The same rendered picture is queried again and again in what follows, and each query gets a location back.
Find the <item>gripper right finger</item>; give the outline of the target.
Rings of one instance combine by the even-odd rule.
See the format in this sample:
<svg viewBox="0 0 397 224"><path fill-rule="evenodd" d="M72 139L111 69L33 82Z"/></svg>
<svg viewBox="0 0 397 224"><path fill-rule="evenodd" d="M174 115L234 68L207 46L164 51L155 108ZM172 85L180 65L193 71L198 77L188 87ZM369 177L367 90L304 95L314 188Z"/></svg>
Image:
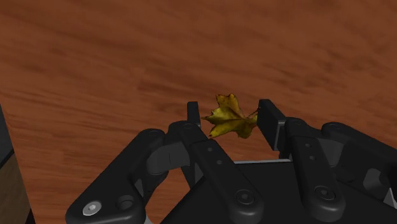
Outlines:
<svg viewBox="0 0 397 224"><path fill-rule="evenodd" d="M346 124L320 129L285 116L269 99L257 126L291 159L304 209L325 223L397 223L397 149Z"/></svg>

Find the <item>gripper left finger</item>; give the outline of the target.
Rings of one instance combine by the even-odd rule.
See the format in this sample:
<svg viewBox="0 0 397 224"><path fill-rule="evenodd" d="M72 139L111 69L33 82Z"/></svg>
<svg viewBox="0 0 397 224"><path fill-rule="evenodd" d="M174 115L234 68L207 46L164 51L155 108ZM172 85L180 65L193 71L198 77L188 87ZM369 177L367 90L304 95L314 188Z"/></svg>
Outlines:
<svg viewBox="0 0 397 224"><path fill-rule="evenodd" d="M66 211L67 224L148 224L146 204L172 169L181 168L190 187L205 178L233 224L258 224L264 201L213 139L200 128L199 105L187 104L187 119L167 132L138 133Z"/></svg>

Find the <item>yellow dry maple leaf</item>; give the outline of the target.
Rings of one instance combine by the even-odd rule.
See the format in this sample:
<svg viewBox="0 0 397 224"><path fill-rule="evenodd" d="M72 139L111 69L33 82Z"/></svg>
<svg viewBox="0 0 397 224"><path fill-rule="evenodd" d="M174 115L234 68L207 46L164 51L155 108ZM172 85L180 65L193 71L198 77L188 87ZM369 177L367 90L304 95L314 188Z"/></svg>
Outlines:
<svg viewBox="0 0 397 224"><path fill-rule="evenodd" d="M233 93L228 95L217 94L216 102L218 107L212 109L209 116L201 118L213 125L209 137L219 137L229 132L235 132L238 137L243 139L250 137L256 127L258 110L245 116L239 106L237 97Z"/></svg>

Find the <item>dark and brown cabinet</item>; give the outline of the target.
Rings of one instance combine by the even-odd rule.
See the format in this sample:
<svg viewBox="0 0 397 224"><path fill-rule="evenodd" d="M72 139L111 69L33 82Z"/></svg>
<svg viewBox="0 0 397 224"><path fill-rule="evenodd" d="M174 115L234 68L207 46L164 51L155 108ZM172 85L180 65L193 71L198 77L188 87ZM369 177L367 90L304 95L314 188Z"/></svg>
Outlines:
<svg viewBox="0 0 397 224"><path fill-rule="evenodd" d="M36 224L1 105L0 224Z"/></svg>

